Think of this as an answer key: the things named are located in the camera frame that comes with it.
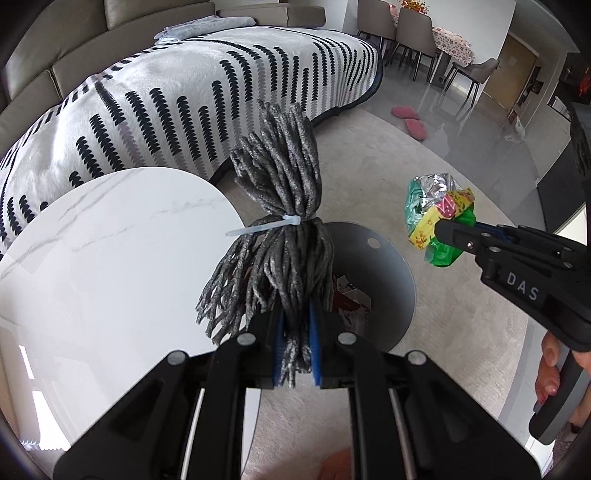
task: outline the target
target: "hand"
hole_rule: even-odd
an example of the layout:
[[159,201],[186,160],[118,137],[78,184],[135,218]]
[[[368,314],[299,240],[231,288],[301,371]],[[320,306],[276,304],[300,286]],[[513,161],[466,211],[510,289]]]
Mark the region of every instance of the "hand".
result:
[[[585,369],[591,376],[591,352],[578,353],[573,352],[576,362]],[[549,396],[554,396],[560,388],[560,373],[556,367],[560,357],[560,342],[550,332],[546,333],[542,340],[542,358],[538,368],[538,378],[535,381],[535,394],[538,396],[538,402],[542,405],[548,400]],[[591,388],[583,401],[574,411],[569,421],[577,427],[582,427],[591,414]]]
[[351,480],[351,448],[334,453],[322,462],[317,480]]

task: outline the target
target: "yellow wrapper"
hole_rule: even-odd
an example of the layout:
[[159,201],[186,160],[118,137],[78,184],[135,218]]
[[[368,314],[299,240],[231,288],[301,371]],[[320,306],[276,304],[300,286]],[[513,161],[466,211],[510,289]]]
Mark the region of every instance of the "yellow wrapper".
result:
[[[458,190],[456,192],[447,192],[447,195],[456,205],[456,210],[452,218],[460,216],[470,205],[472,205],[472,203],[474,203],[474,195],[470,188]],[[445,217],[436,205],[429,208],[425,213],[425,216],[411,233],[409,237],[410,242],[419,250],[427,248],[431,239],[435,237],[435,224],[442,218]]]

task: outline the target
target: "blanket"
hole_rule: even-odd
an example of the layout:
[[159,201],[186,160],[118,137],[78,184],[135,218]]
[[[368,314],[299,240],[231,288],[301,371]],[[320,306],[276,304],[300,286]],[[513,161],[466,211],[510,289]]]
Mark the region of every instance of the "blanket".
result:
[[166,45],[178,40],[200,37],[208,33],[221,32],[232,28],[253,27],[256,24],[251,17],[227,17],[221,18],[217,15],[198,18],[190,22],[181,23],[172,27],[166,27],[154,37],[156,45]]
[[88,78],[0,163],[0,254],[51,202],[125,168],[211,179],[259,132],[259,99],[310,119],[355,105],[381,80],[368,42],[328,30],[246,27],[155,46]]

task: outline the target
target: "tiled floor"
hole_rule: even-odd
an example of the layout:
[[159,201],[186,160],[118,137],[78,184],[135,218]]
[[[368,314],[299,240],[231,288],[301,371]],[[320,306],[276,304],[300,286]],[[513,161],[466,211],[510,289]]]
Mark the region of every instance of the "tiled floor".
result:
[[527,143],[505,120],[507,112],[486,95],[471,109],[465,93],[452,87],[444,95],[425,78],[419,72],[413,82],[410,68],[399,69],[395,62],[361,108],[405,131],[404,120],[391,109],[412,106],[427,128],[427,148],[473,181],[514,224],[544,229],[535,188],[538,171]]

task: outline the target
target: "tablecloth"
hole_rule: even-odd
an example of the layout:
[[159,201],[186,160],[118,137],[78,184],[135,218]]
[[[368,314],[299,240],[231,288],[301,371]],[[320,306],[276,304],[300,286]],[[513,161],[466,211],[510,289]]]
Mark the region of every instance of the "tablecloth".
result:
[[[394,23],[398,26],[398,15],[392,15]],[[433,39],[436,47],[451,55],[462,67],[474,63],[472,44],[468,43],[461,35],[446,30],[445,28],[433,28]]]

